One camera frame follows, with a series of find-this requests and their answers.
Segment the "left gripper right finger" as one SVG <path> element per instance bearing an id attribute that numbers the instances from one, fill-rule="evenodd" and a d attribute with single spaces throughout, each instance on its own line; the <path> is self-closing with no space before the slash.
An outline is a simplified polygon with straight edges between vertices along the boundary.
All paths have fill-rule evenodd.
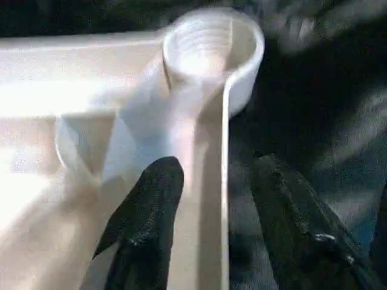
<path id="1" fill-rule="evenodd" d="M 381 289 L 335 212 L 276 155 L 255 159 L 252 196 L 279 289 Z"/>

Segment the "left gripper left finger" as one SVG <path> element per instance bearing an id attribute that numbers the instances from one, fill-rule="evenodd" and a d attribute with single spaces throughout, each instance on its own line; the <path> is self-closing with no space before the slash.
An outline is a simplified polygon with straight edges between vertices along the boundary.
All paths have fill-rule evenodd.
<path id="1" fill-rule="evenodd" d="M 174 222 L 184 172 L 174 156 L 162 157 L 141 174 L 110 217 L 97 246 L 98 256 L 118 245 L 105 289 L 166 289 Z"/>

